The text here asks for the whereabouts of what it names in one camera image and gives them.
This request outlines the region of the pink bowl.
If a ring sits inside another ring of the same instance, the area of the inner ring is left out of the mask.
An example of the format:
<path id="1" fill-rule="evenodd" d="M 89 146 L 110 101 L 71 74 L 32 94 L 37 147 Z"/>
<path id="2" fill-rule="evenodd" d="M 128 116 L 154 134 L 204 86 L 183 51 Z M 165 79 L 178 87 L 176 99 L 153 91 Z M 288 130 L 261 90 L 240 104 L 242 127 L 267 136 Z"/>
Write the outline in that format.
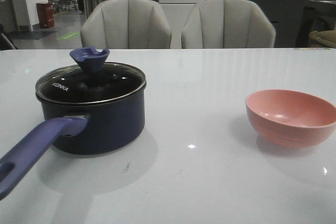
<path id="1" fill-rule="evenodd" d="M 280 146 L 316 146 L 335 131 L 335 106 L 299 91 L 256 91 L 246 98 L 246 112 L 254 130 Z"/>

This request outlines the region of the left beige upholstered chair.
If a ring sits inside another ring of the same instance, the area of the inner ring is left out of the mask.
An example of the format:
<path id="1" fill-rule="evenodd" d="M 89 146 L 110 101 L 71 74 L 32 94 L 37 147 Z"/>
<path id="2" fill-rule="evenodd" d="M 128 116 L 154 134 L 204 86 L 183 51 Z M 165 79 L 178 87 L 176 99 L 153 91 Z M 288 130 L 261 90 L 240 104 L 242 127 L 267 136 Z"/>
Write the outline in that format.
<path id="1" fill-rule="evenodd" d="M 169 49 L 172 32 L 158 2 L 108 0 L 95 7 L 80 36 L 83 47 Z"/>

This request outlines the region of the beige upholstered chair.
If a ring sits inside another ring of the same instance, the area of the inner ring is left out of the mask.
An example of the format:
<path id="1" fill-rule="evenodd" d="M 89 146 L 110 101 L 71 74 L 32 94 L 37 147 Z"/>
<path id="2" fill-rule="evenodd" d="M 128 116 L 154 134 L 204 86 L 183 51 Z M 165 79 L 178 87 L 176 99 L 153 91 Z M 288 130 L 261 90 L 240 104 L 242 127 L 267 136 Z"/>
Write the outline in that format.
<path id="1" fill-rule="evenodd" d="M 183 49 L 272 48 L 276 30 L 248 0 L 204 0 L 195 4 L 181 32 Z"/>
<path id="2" fill-rule="evenodd" d="M 80 36 L 83 47 L 169 49 L 172 32 L 158 2 L 108 0 L 95 7 Z"/>

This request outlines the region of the right beige upholstered chair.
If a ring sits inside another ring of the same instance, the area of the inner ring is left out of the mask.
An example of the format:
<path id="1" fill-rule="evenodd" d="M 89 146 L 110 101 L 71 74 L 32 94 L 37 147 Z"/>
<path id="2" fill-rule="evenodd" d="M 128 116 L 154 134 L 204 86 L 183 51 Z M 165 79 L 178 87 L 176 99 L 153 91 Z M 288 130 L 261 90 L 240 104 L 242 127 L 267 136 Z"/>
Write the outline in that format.
<path id="1" fill-rule="evenodd" d="M 248 0 L 204 0 L 195 4 L 181 32 L 183 49 L 272 48 L 276 30 Z"/>

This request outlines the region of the dark blue saucepan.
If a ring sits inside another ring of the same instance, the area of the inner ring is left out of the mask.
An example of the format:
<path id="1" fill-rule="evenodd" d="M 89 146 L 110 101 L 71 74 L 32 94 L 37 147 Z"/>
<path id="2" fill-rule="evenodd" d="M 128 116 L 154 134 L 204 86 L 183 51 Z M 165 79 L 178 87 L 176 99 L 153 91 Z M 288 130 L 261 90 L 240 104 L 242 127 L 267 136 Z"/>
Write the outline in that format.
<path id="1" fill-rule="evenodd" d="M 144 91 L 100 104 L 57 104 L 41 100 L 45 120 L 1 158 L 1 199 L 8 196 L 51 145 L 78 155 L 126 146 L 144 129 Z"/>

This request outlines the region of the red trash bin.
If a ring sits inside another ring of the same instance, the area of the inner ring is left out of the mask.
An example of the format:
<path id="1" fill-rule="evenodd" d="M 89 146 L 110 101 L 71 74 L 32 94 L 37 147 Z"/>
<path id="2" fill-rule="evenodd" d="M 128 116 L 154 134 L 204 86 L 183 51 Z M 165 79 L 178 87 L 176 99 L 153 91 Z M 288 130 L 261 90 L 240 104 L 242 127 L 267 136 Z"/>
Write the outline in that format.
<path id="1" fill-rule="evenodd" d="M 54 27 L 54 17 L 51 3 L 37 3 L 37 14 L 41 28 Z"/>

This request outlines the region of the dark floor mat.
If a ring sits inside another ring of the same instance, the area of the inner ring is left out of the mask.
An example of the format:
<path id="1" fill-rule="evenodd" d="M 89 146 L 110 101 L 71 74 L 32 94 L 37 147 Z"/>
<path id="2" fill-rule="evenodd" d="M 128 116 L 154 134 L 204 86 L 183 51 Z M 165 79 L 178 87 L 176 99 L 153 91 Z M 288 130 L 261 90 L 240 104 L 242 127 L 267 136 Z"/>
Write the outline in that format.
<path id="1" fill-rule="evenodd" d="M 9 35 L 11 39 L 16 40 L 39 40 L 54 33 L 55 31 L 14 31 Z"/>

